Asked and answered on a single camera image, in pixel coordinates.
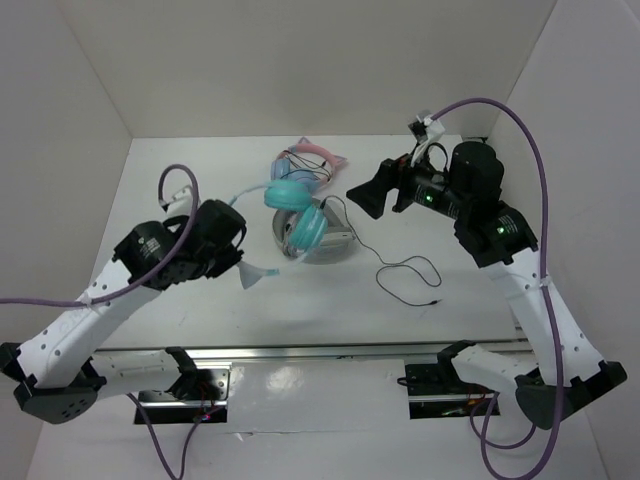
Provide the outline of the teal cat-ear headphones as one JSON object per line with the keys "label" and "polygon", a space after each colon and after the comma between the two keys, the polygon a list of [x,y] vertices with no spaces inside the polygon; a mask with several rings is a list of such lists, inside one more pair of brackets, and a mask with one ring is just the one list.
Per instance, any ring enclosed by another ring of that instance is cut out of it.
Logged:
{"label": "teal cat-ear headphones", "polygon": [[240,261],[237,267],[244,290],[248,290],[262,278],[278,276],[283,271],[289,272],[295,266],[303,263],[311,250],[319,245],[328,225],[322,208],[313,204],[312,195],[307,188],[291,180],[271,180],[249,187],[234,195],[228,204],[233,206],[241,196],[256,190],[264,191],[264,204],[269,208],[303,213],[302,218],[298,221],[290,236],[289,244],[296,249],[303,250],[304,253],[288,266],[281,268],[260,268],[248,262]]}

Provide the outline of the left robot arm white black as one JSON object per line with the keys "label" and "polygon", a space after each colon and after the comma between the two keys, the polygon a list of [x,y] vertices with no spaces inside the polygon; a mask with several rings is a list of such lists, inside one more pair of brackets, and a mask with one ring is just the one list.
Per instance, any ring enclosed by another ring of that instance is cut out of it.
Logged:
{"label": "left robot arm white black", "polygon": [[197,394],[209,377],[182,347],[141,353],[100,348],[168,288],[234,267],[246,232],[245,219],[221,200],[207,200],[190,215],[135,226],[72,308],[32,339],[2,344],[1,371],[17,383],[13,395],[20,410],[56,425],[113,396]]}

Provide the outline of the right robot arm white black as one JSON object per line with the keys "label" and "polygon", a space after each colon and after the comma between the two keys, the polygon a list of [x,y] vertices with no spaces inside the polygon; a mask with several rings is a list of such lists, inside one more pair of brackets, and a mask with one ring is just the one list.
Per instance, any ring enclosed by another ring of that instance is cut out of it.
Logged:
{"label": "right robot arm white black", "polygon": [[456,239],[503,294],[535,359],[519,361],[458,341],[437,355],[438,384],[448,392],[475,384],[511,397],[535,427],[549,430],[625,382],[627,374],[594,348],[544,276],[536,236],[500,198],[503,176],[493,148],[464,141],[442,171],[428,159],[387,159],[346,196],[374,219],[382,216],[391,190],[398,192],[396,213],[416,204],[453,219]]}

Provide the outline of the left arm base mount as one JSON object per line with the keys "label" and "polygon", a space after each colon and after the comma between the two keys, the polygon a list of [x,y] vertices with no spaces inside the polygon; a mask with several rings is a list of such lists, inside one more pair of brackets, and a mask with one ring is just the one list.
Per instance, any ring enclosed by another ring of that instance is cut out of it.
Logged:
{"label": "left arm base mount", "polygon": [[196,419],[204,424],[226,423],[231,365],[213,362],[198,366],[181,347],[168,347],[166,352],[178,362],[178,379],[167,389],[136,395],[151,423],[189,424]]}

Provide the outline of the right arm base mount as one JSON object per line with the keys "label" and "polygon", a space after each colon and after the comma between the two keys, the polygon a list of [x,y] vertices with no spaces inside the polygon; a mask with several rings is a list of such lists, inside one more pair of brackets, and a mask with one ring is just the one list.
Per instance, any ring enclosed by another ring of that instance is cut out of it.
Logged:
{"label": "right arm base mount", "polygon": [[492,390],[449,379],[431,363],[406,364],[396,383],[406,390],[412,420],[468,417],[475,407],[483,415],[493,397]]}

